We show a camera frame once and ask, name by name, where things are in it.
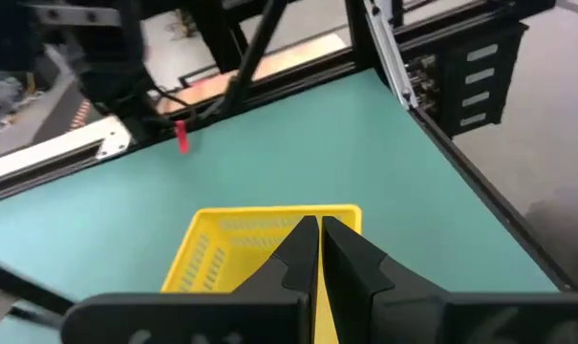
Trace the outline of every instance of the yellow plastic basket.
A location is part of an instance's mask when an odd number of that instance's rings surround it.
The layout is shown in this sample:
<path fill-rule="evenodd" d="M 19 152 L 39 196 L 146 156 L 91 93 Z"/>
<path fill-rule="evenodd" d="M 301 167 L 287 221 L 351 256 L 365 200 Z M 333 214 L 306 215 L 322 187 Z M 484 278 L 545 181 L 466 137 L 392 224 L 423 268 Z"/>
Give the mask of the yellow plastic basket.
<path fill-rule="evenodd" d="M 356 205 L 207 208 L 189 226 L 162 292 L 232 292 L 269 258 L 305 215 L 334 216 L 361 232 Z M 316 344 L 337 343 L 319 257 Z"/>

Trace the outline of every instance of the teal table surface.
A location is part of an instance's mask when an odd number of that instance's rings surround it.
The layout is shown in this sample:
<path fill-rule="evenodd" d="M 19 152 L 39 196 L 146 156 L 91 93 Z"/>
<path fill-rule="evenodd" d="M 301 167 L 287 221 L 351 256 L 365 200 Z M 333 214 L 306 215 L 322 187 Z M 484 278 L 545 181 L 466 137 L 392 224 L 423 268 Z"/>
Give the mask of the teal table surface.
<path fill-rule="evenodd" d="M 372 71 L 0 202 L 0 262 L 73 299 L 156 291 L 212 206 L 358 204 L 363 235 L 448 290 L 554 291 Z M 14 320 L 0 343 L 57 343 Z"/>

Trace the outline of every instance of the black aluminum frame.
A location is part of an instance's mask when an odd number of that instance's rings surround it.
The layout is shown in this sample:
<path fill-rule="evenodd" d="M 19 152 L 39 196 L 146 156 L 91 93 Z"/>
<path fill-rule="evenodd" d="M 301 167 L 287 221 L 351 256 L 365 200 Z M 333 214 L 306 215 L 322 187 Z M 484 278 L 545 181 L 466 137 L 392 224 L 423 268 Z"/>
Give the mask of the black aluminum frame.
<path fill-rule="evenodd" d="M 462 32 L 473 30 L 481 25 L 503 25 L 508 21 L 521 20 L 552 7 L 553 1 L 543 0 L 528 6 L 525 6 L 524 3 L 522 5 L 514 4 L 513 10 L 508 10 L 504 5 L 503 1 L 478 0 L 415 25 L 398 28 L 395 31 L 396 41 L 406 59 L 410 56 L 428 54 L 432 50 L 439 48 L 439 42 L 451 40 L 457 36 L 460 37 Z M 346 0 L 346 8 L 354 42 L 352 47 L 254 82 L 249 96 L 244 100 L 243 106 L 228 116 L 240 115 L 275 100 L 304 92 L 312 87 L 372 67 L 378 70 L 378 75 L 386 82 L 383 74 L 380 73 L 380 61 L 375 53 L 371 33 L 365 22 L 363 4 L 358 0 Z M 214 97 L 196 104 L 197 111 L 205 110 L 217 99 L 218 97 Z M 443 134 L 439 127 L 419 108 L 410 109 L 409 113 L 439 151 L 452 163 L 465 182 L 474 190 L 490 211 L 495 214 L 507 231 L 512 234 L 550 280 L 560 290 L 578 290 L 577 282 L 532 237 L 529 225 L 522 215 L 482 175 L 478 168 L 462 154 L 457 146 Z M 177 111 L 171 115 L 173 119 L 186 118 L 187 116 L 188 113 L 184 110 Z M 194 122 L 189 129 L 190 131 L 200 130 L 223 119 L 225 118 L 206 118 L 205 120 Z M 125 154 L 130 154 L 152 144 L 170 139 L 172 139 L 172 135 L 168 133 L 149 141 L 139 142 L 130 147 Z M 40 169 L 29 169 L 27 173 L 18 173 L 17 171 L 9 178 L 4 178 L 0 181 L 0 200 L 42 183 L 119 158 L 114 157 L 109 160 L 97 161 L 95 153 L 95 146 L 85 147 L 66 157 L 58 157 L 52 161 L 44 162 L 39 166 Z M 59 308 L 61 308 L 60 310 L 67 310 L 65 307 L 65 301 L 67 300 L 64 299 L 64 301 L 61 296 L 57 295 L 54 301 L 50 301 L 53 299 L 49 299 L 48 295 L 42 295 L 51 291 L 47 291 L 35 283 L 23 283 L 23 279 L 3 279 L 3 281 L 0 284 L 1 290 L 6 290 L 17 297 L 24 297 L 34 304 L 55 313 L 57 313 L 56 311 Z M 15 309 L 12 313 L 18 316 L 20 311 Z"/>

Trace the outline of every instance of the red tag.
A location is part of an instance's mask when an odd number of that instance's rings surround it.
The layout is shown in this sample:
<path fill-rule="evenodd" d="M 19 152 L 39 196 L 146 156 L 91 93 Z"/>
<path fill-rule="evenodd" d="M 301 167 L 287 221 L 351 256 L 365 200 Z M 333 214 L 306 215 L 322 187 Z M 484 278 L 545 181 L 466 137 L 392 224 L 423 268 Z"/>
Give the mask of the red tag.
<path fill-rule="evenodd" d="M 184 120 L 175 121 L 176 128 L 176 138 L 178 138 L 178 147 L 181 150 L 181 154 L 186 154 L 189 151 L 189 138 L 186 136 L 186 124 Z"/>

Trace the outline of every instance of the gray floor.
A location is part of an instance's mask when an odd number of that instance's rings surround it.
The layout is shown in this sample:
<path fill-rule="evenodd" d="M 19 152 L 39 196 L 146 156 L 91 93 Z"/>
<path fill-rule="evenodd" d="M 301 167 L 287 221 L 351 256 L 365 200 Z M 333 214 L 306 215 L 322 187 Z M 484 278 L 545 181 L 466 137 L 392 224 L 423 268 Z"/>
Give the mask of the gray floor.
<path fill-rule="evenodd" d="M 578 184 L 578 13 L 557 8 L 525 23 L 503 123 L 455 139 L 522 212 Z"/>
<path fill-rule="evenodd" d="M 409 14 L 406 22 L 468 1 L 439 0 Z M 578 5 L 578 0 L 561 1 Z M 252 35 L 258 20 L 243 24 L 247 36 Z M 168 88 L 178 86 L 177 76 L 213 63 L 200 38 L 173 39 L 176 34 L 167 27 L 174 22 L 174 14 L 167 13 L 144 23 L 151 48 L 147 66 L 154 79 Z M 343 0 L 301 0 L 289 6 L 269 49 L 345 23 Z M 523 40 L 503 124 L 455 139 L 522 212 L 552 190 L 578 183 L 578 13 L 555 9 L 526 23 L 531 29 Z M 338 34 L 349 43 L 345 30 Z"/>

